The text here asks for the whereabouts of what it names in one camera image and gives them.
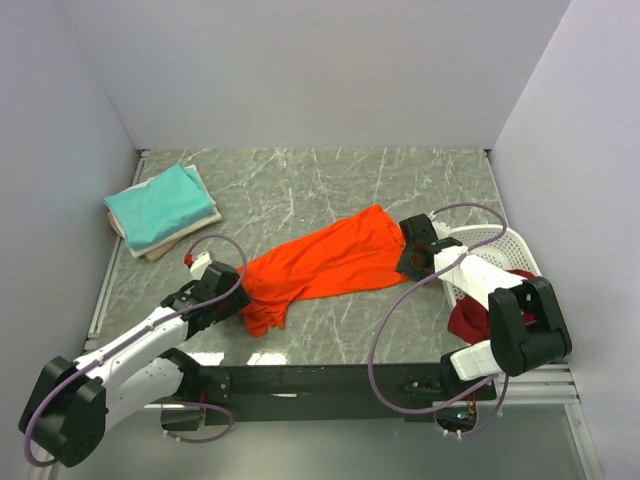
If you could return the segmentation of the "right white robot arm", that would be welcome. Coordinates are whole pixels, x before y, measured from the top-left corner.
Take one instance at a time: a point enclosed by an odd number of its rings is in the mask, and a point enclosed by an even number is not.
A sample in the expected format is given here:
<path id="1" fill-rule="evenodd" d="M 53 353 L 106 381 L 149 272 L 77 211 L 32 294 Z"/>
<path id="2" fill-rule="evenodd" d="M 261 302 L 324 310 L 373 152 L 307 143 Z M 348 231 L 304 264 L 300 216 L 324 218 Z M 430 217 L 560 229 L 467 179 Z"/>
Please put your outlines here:
<path id="1" fill-rule="evenodd" d="M 402 220 L 404 250 L 396 271 L 421 281 L 430 275 L 474 300 L 487 313 L 489 338 L 443 357 L 439 374 L 444 395 L 460 399 L 474 380 L 496 374 L 519 376 L 560 360 L 573 344 L 554 288 L 537 275 L 510 273 L 482 256 L 486 247 L 499 246 L 509 234 L 505 225 L 486 225 L 478 241 L 451 230 L 432 215 Z"/>

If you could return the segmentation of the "orange t-shirt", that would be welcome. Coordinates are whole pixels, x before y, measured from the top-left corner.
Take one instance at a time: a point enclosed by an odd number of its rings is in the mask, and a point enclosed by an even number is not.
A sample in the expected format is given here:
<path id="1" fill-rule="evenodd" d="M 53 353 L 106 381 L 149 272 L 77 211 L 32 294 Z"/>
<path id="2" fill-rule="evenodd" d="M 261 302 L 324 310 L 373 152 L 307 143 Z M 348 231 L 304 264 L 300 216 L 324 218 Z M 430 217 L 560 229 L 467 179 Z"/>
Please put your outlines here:
<path id="1" fill-rule="evenodd" d="M 405 246 L 400 227 L 379 205 L 282 244 L 247 264 L 241 310 L 248 333 L 283 329 L 295 301 L 389 288 L 407 277 L 396 271 Z"/>

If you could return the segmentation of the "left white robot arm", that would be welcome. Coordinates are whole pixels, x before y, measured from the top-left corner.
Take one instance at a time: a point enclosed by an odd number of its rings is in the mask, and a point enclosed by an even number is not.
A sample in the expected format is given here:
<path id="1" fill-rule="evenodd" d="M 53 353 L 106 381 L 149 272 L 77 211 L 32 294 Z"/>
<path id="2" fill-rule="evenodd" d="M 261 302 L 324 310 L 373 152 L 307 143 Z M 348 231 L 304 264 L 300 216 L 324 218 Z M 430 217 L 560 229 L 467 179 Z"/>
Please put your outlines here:
<path id="1" fill-rule="evenodd" d="M 74 360 L 57 356 L 41 370 L 19 420 L 23 453 L 36 468 L 83 462 L 104 435 L 157 400 L 201 415 L 234 415 L 207 396 L 203 367 L 179 346 L 250 303 L 245 272 L 225 263 L 195 261 L 191 279 L 134 327 Z"/>

